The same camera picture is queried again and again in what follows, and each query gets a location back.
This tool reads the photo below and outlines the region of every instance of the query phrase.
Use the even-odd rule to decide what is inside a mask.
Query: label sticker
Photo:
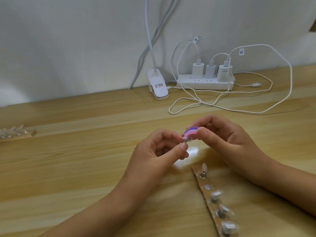
[[[195,44],[197,41],[198,41],[198,38],[195,37],[195,38],[193,39],[193,43]]]
[[[159,83],[155,85],[155,88],[163,87],[163,83]]]
[[[245,54],[245,49],[244,48],[240,48],[239,55],[244,55],[244,54]]]

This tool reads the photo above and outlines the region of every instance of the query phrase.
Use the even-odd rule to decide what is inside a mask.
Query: wooden table surface
[[[182,90],[157,101],[148,87],[13,105],[0,109],[0,127],[24,124],[38,133],[0,144],[0,236],[36,236],[108,194],[118,183],[135,145],[166,128],[183,133],[194,119],[214,111],[239,123],[259,147],[287,165],[316,173],[316,65],[294,68],[293,93],[266,115],[190,108],[169,115]],[[274,86],[263,95],[232,94],[222,106],[262,111],[289,91],[289,68],[260,71]],[[236,75],[240,84],[269,83]],[[234,87],[235,90],[253,90]],[[201,94],[211,101],[217,95]],[[179,110],[189,104],[180,101]],[[286,200],[233,173],[200,141],[177,161],[156,191],[116,236],[216,236],[191,166],[206,163],[223,203],[235,212],[239,236],[316,236],[316,219]]]

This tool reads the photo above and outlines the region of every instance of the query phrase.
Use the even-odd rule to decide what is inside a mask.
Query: power outlet
[[[228,82],[218,82],[217,77],[213,79],[206,79],[203,75],[202,79],[194,79],[191,74],[188,75],[179,75],[177,87],[181,87],[179,82],[182,85],[190,87],[196,90],[229,90],[233,89],[235,77],[231,77],[232,81]]]

